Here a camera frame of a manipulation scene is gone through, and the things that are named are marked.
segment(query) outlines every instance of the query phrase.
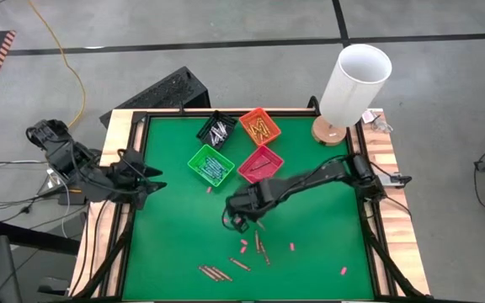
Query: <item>wooden table frame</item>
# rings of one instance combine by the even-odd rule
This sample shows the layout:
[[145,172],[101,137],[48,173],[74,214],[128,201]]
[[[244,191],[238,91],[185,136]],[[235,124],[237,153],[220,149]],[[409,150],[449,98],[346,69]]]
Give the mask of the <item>wooden table frame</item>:
[[[100,159],[101,166],[109,166],[112,162],[118,162],[117,150],[120,148],[132,147],[143,152],[147,136],[147,116],[180,117],[180,116],[207,116],[215,109],[185,109],[183,113],[179,109],[116,109],[112,112],[109,123],[103,154]],[[230,114],[244,114],[252,109],[217,109],[229,111]],[[265,109],[271,116],[316,116],[314,108],[293,108],[293,109]],[[348,147],[350,152],[366,153],[371,161],[379,165],[389,173],[398,172],[396,158],[392,149],[390,136],[386,133],[373,131],[369,125],[357,124],[349,128]],[[407,207],[403,189],[386,189],[387,194]],[[99,214],[102,204],[106,206],[102,214]],[[85,269],[79,280],[74,294],[79,292],[88,282],[90,268],[93,274],[104,261],[109,248],[115,244],[117,237],[123,230],[129,212],[129,205],[115,205],[110,201],[91,204],[88,213],[89,222],[98,221],[99,229],[97,238],[94,239],[96,224],[88,224],[88,256],[84,260],[85,235],[83,233],[82,245],[77,257],[76,268],[72,276],[71,289],[77,282],[83,262]],[[418,252],[418,245],[414,236],[413,225],[405,212],[397,206],[383,200],[380,204],[365,204],[366,214],[372,215],[369,220],[372,230],[376,233],[381,243],[386,243],[385,249],[389,252],[394,263],[402,270],[403,274],[410,280],[413,286],[419,291],[428,294],[429,289],[424,274],[424,268]],[[96,240],[95,254],[93,255],[93,241]],[[376,256],[375,251],[366,245],[372,278],[372,289],[375,295],[401,294],[400,289],[391,279],[390,274],[385,270],[381,260]],[[125,268],[130,246],[126,247],[113,263],[107,274],[107,279],[101,283],[95,292],[95,296],[122,295],[125,281]]]

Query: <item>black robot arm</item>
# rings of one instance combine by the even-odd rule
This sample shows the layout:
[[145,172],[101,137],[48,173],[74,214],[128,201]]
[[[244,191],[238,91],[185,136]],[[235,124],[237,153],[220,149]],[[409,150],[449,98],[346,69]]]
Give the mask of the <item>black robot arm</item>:
[[239,232],[248,229],[247,220],[256,221],[292,194],[329,182],[343,182],[356,188],[365,199],[385,197],[379,178],[361,155],[333,157],[313,171],[288,178],[266,178],[242,186],[226,199],[226,213]]
[[149,194],[166,186],[148,180],[162,172],[145,165],[132,149],[118,150],[118,162],[100,167],[99,152],[74,141],[60,120],[42,120],[25,134],[45,151],[46,160],[63,182],[76,184],[91,201],[128,203],[140,210]]

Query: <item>lamp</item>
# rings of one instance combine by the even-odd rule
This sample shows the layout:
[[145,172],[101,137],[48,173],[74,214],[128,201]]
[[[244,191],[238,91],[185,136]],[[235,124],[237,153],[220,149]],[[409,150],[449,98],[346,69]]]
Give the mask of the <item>lamp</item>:
[[341,142],[346,127],[357,123],[391,72],[391,61],[382,50],[370,45],[344,48],[321,98],[313,137],[326,146]]

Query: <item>green mat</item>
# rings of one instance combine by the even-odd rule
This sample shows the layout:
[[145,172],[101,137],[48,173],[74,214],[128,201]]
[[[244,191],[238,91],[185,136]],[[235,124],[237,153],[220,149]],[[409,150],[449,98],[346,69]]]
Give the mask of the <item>green mat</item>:
[[[329,183],[295,194],[261,221],[268,266],[256,253],[251,226],[245,234],[222,226],[225,199],[248,182],[236,170],[221,186],[210,186],[187,166],[201,148],[195,134],[206,119],[153,118],[145,161],[164,171],[165,189],[149,196],[138,211],[129,256],[124,300],[339,300],[372,299],[370,273],[354,190]],[[313,118],[275,118],[282,134],[270,147],[284,158],[276,177],[287,178],[346,154],[347,146],[319,145]],[[221,150],[236,167],[255,150],[237,124]],[[248,249],[240,253],[241,239]],[[290,250],[290,243],[295,251]],[[229,261],[247,264],[247,272]],[[198,270],[216,266],[233,282],[215,282]],[[347,268],[345,275],[341,269]]]

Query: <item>gray floor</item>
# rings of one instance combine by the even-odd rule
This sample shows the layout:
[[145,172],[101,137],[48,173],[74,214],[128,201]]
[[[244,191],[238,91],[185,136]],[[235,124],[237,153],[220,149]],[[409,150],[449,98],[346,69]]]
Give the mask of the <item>gray floor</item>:
[[[66,47],[338,37],[325,0],[37,3]],[[352,37],[485,33],[485,1],[342,4]],[[55,47],[25,1],[0,6],[0,29],[17,30],[13,49]],[[393,72],[371,106],[385,109],[400,168],[414,178],[408,202],[430,289],[439,298],[485,301],[485,209],[472,185],[472,162],[485,151],[485,40],[376,46],[391,57]],[[312,94],[321,97],[340,51],[314,45],[71,55],[88,90],[73,134],[102,148],[97,118],[181,66],[209,88],[216,107],[304,106]],[[0,160],[41,159],[24,129],[39,119],[70,120],[80,98],[59,56],[8,57],[0,74]],[[44,170],[1,169],[0,201],[34,194]],[[480,188],[485,199],[485,175]],[[2,210],[0,220],[15,212]],[[64,212],[44,202],[11,222],[33,226]]]

